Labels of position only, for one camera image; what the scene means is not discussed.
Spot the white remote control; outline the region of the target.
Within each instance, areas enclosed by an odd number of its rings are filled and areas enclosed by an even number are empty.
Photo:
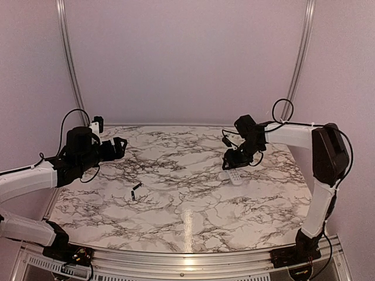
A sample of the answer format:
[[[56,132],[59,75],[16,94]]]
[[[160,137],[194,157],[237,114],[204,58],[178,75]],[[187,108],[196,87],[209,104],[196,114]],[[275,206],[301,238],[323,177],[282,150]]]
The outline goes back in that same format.
[[[243,183],[241,176],[235,169],[220,172],[219,178],[220,180],[229,180],[234,186],[240,186]]]

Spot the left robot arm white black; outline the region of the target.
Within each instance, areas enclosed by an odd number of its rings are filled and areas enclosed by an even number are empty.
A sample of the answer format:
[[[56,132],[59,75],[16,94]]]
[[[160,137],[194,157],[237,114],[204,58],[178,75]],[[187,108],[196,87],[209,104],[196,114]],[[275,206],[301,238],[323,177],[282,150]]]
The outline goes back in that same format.
[[[122,159],[127,144],[127,140],[120,137],[101,141],[99,133],[92,128],[75,127],[67,132],[66,144],[56,156],[1,173],[1,202],[38,190],[68,186],[100,163]],[[74,248],[68,243],[69,236],[57,224],[32,220],[4,209],[1,210],[1,236],[50,246],[63,261],[74,255]]]

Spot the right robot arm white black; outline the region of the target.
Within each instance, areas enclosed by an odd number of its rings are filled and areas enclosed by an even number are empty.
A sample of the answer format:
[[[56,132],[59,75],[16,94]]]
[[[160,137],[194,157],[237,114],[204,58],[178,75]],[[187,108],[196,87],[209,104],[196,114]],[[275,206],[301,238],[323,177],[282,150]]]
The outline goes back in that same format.
[[[346,177],[350,160],[345,137],[334,123],[325,125],[267,121],[256,123],[249,115],[234,123],[243,143],[229,148],[223,156],[223,170],[251,166],[254,155],[266,150],[267,144],[282,144],[309,149],[312,152],[314,187],[308,214],[296,235],[290,257],[303,262],[317,247],[325,224],[333,213],[339,184]]]

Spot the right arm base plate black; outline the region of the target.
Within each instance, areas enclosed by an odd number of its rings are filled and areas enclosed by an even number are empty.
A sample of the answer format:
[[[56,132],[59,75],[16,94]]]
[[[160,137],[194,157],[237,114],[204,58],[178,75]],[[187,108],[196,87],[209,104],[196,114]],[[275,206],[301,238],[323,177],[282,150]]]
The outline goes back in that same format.
[[[296,246],[288,246],[270,251],[271,263],[274,268],[309,263],[315,259],[321,258],[321,256],[320,250],[313,249],[308,252],[298,252]]]

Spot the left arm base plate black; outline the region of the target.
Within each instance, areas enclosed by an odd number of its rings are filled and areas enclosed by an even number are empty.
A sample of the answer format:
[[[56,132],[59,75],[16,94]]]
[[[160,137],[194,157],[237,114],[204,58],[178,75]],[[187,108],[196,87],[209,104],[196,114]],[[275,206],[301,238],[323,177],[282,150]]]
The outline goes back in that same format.
[[[43,256],[52,258],[67,264],[75,264],[89,267],[93,257],[93,248],[68,244],[65,247],[45,247]]]

